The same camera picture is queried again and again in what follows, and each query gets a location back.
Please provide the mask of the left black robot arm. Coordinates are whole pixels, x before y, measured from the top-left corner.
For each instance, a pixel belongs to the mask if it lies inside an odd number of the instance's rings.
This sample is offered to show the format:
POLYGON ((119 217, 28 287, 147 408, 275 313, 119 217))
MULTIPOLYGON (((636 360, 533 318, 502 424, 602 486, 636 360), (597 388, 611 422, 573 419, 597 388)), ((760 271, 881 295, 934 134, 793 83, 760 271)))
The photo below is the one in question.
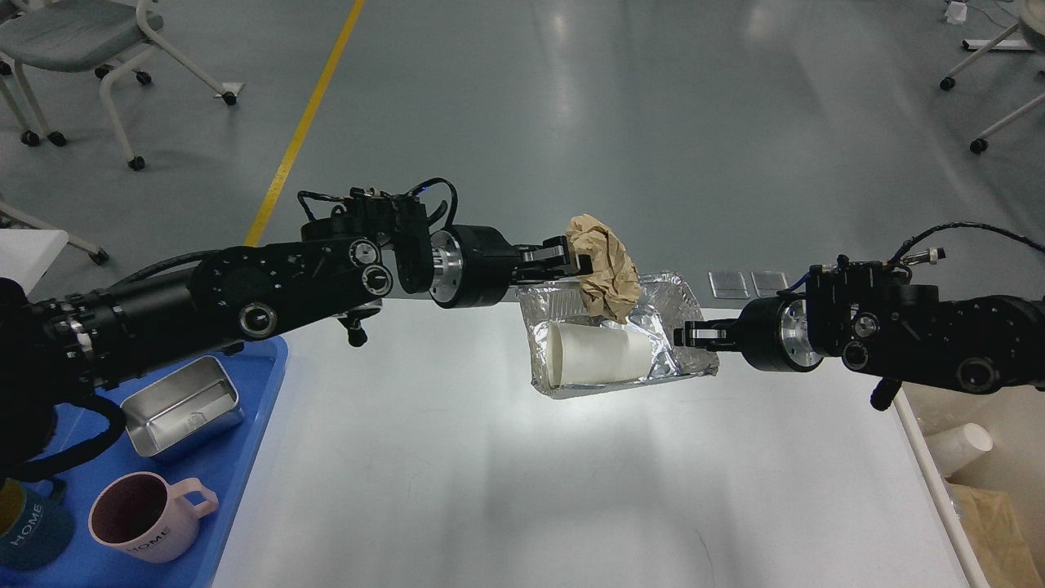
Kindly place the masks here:
POLYGON ((500 304, 508 289, 593 271, 565 237, 511 244, 489 226, 460 225, 452 194, 426 211, 423 191, 300 191, 331 203, 307 212, 299 241, 198 251, 168 258, 104 289, 32 302, 2 280, 2 477, 34 483, 99 457, 126 428, 104 398, 135 377, 207 351, 235 354, 336 317, 349 343, 399 284, 444 309, 500 304))

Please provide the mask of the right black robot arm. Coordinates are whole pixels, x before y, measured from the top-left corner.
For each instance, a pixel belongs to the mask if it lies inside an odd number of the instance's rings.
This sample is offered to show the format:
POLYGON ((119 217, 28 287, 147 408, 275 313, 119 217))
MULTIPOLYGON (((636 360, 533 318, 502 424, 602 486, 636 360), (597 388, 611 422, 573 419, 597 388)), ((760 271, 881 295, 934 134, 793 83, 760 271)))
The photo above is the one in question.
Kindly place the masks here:
POLYGON ((814 371, 839 358, 847 371, 876 376, 874 409, 888 409, 904 383, 963 394, 1044 383, 1044 311, 1040 299, 993 295, 943 301, 938 287, 912 282, 912 268, 945 251, 918 243, 960 222, 906 239, 885 261, 839 256, 744 306, 738 317, 687 321, 676 347, 742 354, 763 372, 814 371))

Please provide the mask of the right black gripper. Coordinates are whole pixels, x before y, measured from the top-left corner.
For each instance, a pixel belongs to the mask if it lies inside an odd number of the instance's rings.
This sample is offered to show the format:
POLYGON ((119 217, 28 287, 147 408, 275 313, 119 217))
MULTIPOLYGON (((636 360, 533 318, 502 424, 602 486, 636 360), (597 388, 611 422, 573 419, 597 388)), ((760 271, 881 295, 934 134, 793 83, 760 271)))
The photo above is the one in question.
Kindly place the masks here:
POLYGON ((687 321, 674 331, 674 345, 687 349, 739 351, 747 364, 763 372, 812 372, 825 361, 807 334, 803 299, 751 301, 738 319, 687 321), (735 339, 729 332, 735 328, 735 339))

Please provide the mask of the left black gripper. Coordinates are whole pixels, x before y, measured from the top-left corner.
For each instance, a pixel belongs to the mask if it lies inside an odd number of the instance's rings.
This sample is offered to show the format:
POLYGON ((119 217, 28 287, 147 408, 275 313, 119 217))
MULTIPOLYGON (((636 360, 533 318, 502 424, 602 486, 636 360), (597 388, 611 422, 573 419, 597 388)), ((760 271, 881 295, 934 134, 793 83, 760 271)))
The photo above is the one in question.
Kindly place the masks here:
POLYGON ((567 237, 509 244, 488 226, 451 225, 429 235, 434 277, 429 298, 444 309, 500 304, 515 286, 591 275, 591 256, 574 254, 567 237))

